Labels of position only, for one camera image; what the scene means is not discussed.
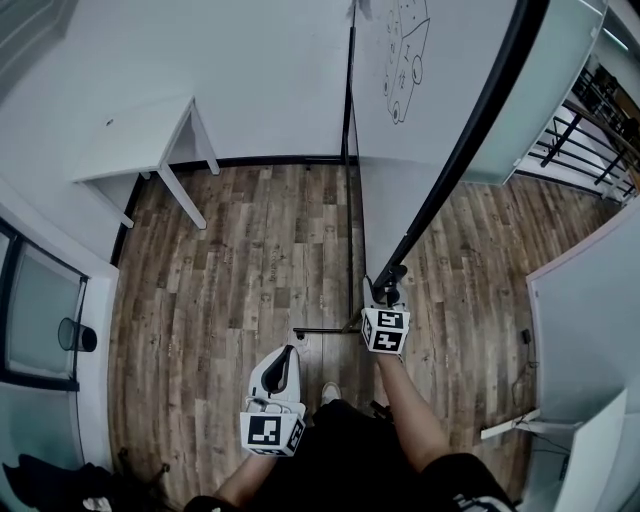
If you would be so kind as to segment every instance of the desk leg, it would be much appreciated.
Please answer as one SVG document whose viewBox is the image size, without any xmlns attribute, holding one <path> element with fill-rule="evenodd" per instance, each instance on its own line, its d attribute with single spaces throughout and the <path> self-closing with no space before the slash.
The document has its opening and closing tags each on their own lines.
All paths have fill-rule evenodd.
<svg viewBox="0 0 640 512">
<path fill-rule="evenodd" d="M 122 224 L 124 224 L 128 228 L 133 227 L 133 221 L 129 217 L 127 217 L 124 214 L 124 212 L 120 210 L 120 208 L 118 208 L 115 204 L 113 204 L 113 201 L 111 201 L 111 199 L 105 196 L 102 193 L 102 191 L 98 187 L 96 187 L 93 183 L 91 183 L 90 181 L 81 181 L 78 183 L 78 185 L 82 185 L 86 190 L 91 192 L 93 197 L 95 197 L 98 200 L 98 202 L 102 204 L 102 206 L 104 206 L 109 211 L 109 213 L 114 215 L 116 219 L 118 219 L 118 221 L 120 221 Z"/>
<path fill-rule="evenodd" d="M 204 220 L 204 217 L 200 214 L 196 205 L 193 204 L 191 198 L 187 195 L 184 188 L 182 188 L 182 185 L 180 185 L 176 175 L 173 174 L 169 164 L 163 162 L 160 169 L 158 169 L 158 174 L 182 208 L 184 208 L 184 211 L 187 212 L 187 215 L 191 217 L 194 224 L 198 226 L 198 229 L 207 229 L 207 221 Z"/>
<path fill-rule="evenodd" d="M 202 124 L 202 119 L 200 118 L 200 114 L 198 114 L 195 103 L 191 104 L 191 127 L 193 128 L 193 133 L 196 138 L 196 150 L 207 161 L 211 172 L 215 175 L 220 174 L 216 154 L 213 151 L 211 140 L 207 135 L 204 124 Z"/>
</svg>

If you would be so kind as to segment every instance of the white desk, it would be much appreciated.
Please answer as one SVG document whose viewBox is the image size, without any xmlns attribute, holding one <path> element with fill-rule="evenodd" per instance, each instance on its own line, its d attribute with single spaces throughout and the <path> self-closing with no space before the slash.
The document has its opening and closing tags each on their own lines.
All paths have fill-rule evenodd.
<svg viewBox="0 0 640 512">
<path fill-rule="evenodd" d="M 187 120 L 195 135 L 196 151 L 213 174 L 220 168 L 193 96 L 180 96 L 143 105 L 109 117 L 85 150 L 71 181 L 86 186 L 125 226 L 133 221 L 105 196 L 91 180 L 118 174 L 141 173 L 149 179 L 157 172 L 196 226 L 207 222 L 171 171 L 167 160 Z"/>
</svg>

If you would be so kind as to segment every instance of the window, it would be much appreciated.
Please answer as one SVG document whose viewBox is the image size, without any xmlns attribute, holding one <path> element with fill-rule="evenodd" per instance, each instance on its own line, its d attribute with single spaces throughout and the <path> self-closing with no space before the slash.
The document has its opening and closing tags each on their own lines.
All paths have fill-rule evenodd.
<svg viewBox="0 0 640 512">
<path fill-rule="evenodd" d="M 87 277 L 2 220 L 0 268 L 0 381 L 78 391 L 77 339 L 64 343 L 58 330 L 64 319 L 80 323 Z"/>
</svg>

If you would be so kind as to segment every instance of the black cloth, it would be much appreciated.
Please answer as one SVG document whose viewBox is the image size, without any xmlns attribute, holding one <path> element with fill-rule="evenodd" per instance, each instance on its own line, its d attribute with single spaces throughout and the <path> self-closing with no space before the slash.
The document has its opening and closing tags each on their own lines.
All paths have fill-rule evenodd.
<svg viewBox="0 0 640 512">
<path fill-rule="evenodd" d="M 370 418 L 343 400 L 313 416 L 294 457 L 278 459 L 249 510 L 434 510 L 459 512 L 460 502 L 509 500 L 476 457 L 442 457 L 421 474 L 409 465 L 394 426 Z M 199 496 L 185 512 L 235 510 Z"/>
<path fill-rule="evenodd" d="M 106 496 L 112 481 L 106 469 L 93 464 L 69 471 L 24 454 L 18 463 L 17 468 L 2 465 L 11 490 L 22 503 L 41 512 L 86 511 L 82 500 Z"/>
<path fill-rule="evenodd" d="M 9 486 L 16 498 L 40 512 L 86 512 L 82 503 L 86 498 L 106 498 L 114 512 L 157 508 L 148 485 L 93 464 L 70 471 L 24 454 L 18 464 L 2 465 Z"/>
</svg>

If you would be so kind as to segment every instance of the whiteboard drawing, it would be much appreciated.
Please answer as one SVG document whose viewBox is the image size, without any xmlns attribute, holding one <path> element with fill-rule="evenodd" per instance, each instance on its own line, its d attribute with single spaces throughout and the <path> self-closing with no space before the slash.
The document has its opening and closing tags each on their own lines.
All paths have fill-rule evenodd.
<svg viewBox="0 0 640 512">
<path fill-rule="evenodd" d="M 394 124 L 404 122 L 413 88 L 422 82 L 422 53 L 429 21 L 426 0 L 394 0 L 389 11 L 384 95 Z"/>
</svg>

